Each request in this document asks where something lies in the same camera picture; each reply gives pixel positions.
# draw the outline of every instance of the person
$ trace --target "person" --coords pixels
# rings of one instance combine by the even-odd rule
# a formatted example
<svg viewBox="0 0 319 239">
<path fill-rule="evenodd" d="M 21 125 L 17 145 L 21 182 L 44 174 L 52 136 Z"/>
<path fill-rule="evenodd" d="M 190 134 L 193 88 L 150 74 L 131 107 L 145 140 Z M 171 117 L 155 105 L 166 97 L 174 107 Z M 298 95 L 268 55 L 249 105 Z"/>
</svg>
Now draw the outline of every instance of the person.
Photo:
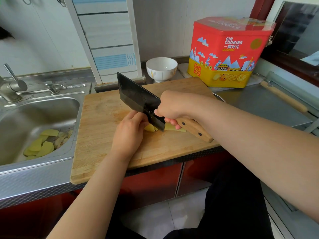
<svg viewBox="0 0 319 239">
<path fill-rule="evenodd" d="M 205 213 L 198 228 L 173 231 L 166 238 L 221 238 L 227 235 L 273 238 L 260 180 L 319 222 L 318 137 L 191 93 L 163 92 L 155 114 L 164 116 L 165 121 L 177 129 L 180 126 L 175 118 L 196 120 L 238 160 L 237 164 L 218 174 L 208 189 Z M 146 115 L 136 111 L 131 111 L 122 120 L 114 134 L 110 153 L 48 239 L 122 238 L 120 231 L 117 236 L 110 232 L 113 226 L 109 224 L 127 166 L 142 141 L 147 124 Z M 236 204 L 240 197 L 243 197 L 240 200 L 243 204 Z M 118 228 L 129 233 L 129 229 Z M 131 238 L 143 238 L 131 235 Z"/>
</svg>

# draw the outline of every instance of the stainless steel sink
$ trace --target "stainless steel sink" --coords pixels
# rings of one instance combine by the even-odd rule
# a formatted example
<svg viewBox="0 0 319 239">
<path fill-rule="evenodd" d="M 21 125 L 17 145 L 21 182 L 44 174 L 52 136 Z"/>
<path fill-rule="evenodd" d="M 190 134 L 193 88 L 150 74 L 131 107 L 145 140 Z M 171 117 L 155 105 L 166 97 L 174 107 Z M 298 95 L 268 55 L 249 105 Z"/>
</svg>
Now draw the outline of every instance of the stainless steel sink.
<svg viewBox="0 0 319 239">
<path fill-rule="evenodd" d="M 60 89 L 56 95 L 50 95 L 47 89 L 25 92 L 22 101 L 4 104 L 0 108 L 0 174 L 73 158 L 83 100 L 90 89 L 91 83 L 86 83 Z M 61 132 L 73 129 L 73 133 L 61 148 L 26 160 L 24 149 L 49 128 Z"/>
</svg>

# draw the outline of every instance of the person's left hand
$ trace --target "person's left hand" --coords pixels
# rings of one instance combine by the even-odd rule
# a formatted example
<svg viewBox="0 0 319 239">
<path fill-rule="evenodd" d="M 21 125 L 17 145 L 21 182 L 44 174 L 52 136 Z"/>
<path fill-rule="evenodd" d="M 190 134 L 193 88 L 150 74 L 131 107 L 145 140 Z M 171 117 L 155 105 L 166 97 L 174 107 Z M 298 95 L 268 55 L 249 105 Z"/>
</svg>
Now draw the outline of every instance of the person's left hand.
<svg viewBox="0 0 319 239">
<path fill-rule="evenodd" d="M 117 126 L 111 153 L 129 162 L 143 139 L 143 130 L 148 125 L 144 113 L 131 110 Z"/>
</svg>

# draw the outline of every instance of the wooden cutting board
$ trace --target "wooden cutting board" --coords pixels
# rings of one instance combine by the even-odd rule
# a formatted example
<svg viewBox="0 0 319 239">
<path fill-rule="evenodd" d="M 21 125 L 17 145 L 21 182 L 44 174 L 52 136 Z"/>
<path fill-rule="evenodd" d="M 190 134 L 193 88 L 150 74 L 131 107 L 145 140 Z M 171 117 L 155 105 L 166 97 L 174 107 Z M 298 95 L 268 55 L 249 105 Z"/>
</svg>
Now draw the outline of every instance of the wooden cutting board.
<svg viewBox="0 0 319 239">
<path fill-rule="evenodd" d="M 144 87 L 158 97 L 165 90 L 176 90 L 215 98 L 211 90 L 198 77 L 149 84 Z M 71 171 L 73 184 L 87 182 L 90 179 L 99 163 L 110 152 L 115 129 L 130 110 L 120 100 L 118 90 L 85 96 Z M 132 157 L 129 169 L 217 146 L 219 144 L 216 141 L 206 143 L 189 132 L 144 131 L 143 141 Z"/>
</svg>

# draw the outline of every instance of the countertop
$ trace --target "countertop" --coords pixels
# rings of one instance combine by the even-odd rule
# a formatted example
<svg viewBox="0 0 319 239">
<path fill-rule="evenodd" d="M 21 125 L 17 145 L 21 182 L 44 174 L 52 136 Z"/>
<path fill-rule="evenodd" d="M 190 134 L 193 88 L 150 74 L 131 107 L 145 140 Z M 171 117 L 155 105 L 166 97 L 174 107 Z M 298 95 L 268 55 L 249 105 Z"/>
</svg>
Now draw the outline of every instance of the countertop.
<svg viewBox="0 0 319 239">
<path fill-rule="evenodd" d="M 181 74 L 177 75 L 178 78 L 183 78 Z M 41 81 L 43 82 L 44 80 L 52 80 L 60 84 L 95 83 L 90 70 L 63 72 L 55 77 L 44 76 Z M 216 94 L 237 108 L 281 124 L 294 127 L 311 122 L 306 116 L 259 84 L 246 88 L 219 91 Z M 220 152 L 221 150 L 223 150 L 222 147 L 212 148 L 181 158 L 130 170 L 126 176 L 184 162 Z M 0 175 L 0 184 L 6 185 L 0 188 L 0 208 L 83 188 L 85 184 L 73 185 L 70 183 L 71 167 L 72 159 Z"/>
</svg>

